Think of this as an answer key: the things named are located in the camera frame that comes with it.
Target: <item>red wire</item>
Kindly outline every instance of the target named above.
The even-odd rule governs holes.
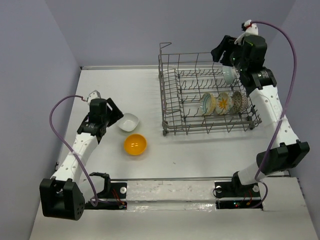
[[[246,26],[245,29],[247,30],[250,27],[252,27],[252,23],[250,23],[248,26]]]
[[[251,193],[251,191],[249,190],[249,194],[250,194],[250,201],[249,201],[249,204],[248,205],[250,205],[251,204],[251,202],[252,202],[252,193]]]
[[[242,204],[242,202],[246,199],[246,197],[247,197],[247,194],[245,193],[245,194],[244,194],[244,198],[243,198],[242,201],[240,202],[241,204]]]
[[[124,203],[123,201],[121,201],[121,199],[120,199],[120,197],[119,197],[118,193],[116,192],[116,190],[115,190],[115,189],[113,189],[113,191],[114,191],[114,193],[115,193],[115,195],[116,195],[117,199],[119,200],[119,202],[120,202],[122,205],[125,205],[125,203]]]
[[[118,199],[117,199],[117,197],[116,197],[115,193],[114,193],[113,191],[111,191],[111,193],[112,193],[113,197],[114,197],[114,198],[115,198],[115,200],[116,200],[116,204],[119,206],[119,202],[118,202]]]

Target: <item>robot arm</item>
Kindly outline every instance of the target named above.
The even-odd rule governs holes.
[[[40,184],[42,212],[46,217],[78,220],[82,216],[85,203],[93,196],[88,181],[79,184],[82,167],[87,164],[107,128],[124,116],[111,98],[101,98],[98,91],[92,92],[87,102],[89,113],[77,130],[72,146],[74,152],[69,152],[52,177],[44,178]],[[108,174],[94,172],[90,176],[98,193],[110,190]]]
[[[245,33],[238,38],[224,36],[219,46],[211,51],[211,55],[214,62],[238,70],[239,80],[253,105],[257,107],[267,137],[271,140],[283,111],[278,97],[277,81],[272,71],[263,66],[267,44],[263,37],[258,36],[258,27],[249,20],[242,24],[242,30]],[[270,174],[294,168],[309,150],[308,143],[300,142],[284,116],[266,164],[258,177],[255,178],[265,152],[258,153],[254,163],[233,175],[231,188],[235,192],[250,189],[252,184]]]

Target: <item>metal wire rack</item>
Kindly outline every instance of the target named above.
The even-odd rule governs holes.
[[[163,48],[171,42],[160,43],[159,82],[162,109],[163,135],[168,133],[202,132],[234,129],[253,130],[262,121],[248,99],[248,108],[238,114],[218,115],[215,111],[203,115],[200,99],[209,92],[215,97],[221,92],[232,95],[234,91],[245,93],[237,77],[232,84],[226,84],[222,65],[214,63],[210,52],[164,54]]]

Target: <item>orange bowl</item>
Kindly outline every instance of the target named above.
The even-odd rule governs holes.
[[[140,155],[147,148],[147,140],[140,134],[132,134],[124,141],[124,150],[130,155]]]

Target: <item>white wall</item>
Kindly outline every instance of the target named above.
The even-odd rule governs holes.
[[[0,1],[0,33],[0,239],[27,240],[61,149],[49,113],[80,69],[44,0]],[[62,133],[71,107],[54,117]]]
[[[158,64],[170,52],[210,52],[248,19],[281,25],[294,0],[45,0],[80,66]],[[270,43],[276,32],[261,27]]]
[[[282,28],[292,38],[298,64],[287,117],[300,140],[310,145],[309,154],[291,173],[299,177],[307,207],[320,237],[319,11],[319,0],[297,0]],[[280,100],[284,103],[291,81],[293,58],[289,44],[280,33],[273,40],[267,54],[266,66],[272,69],[276,77]]]

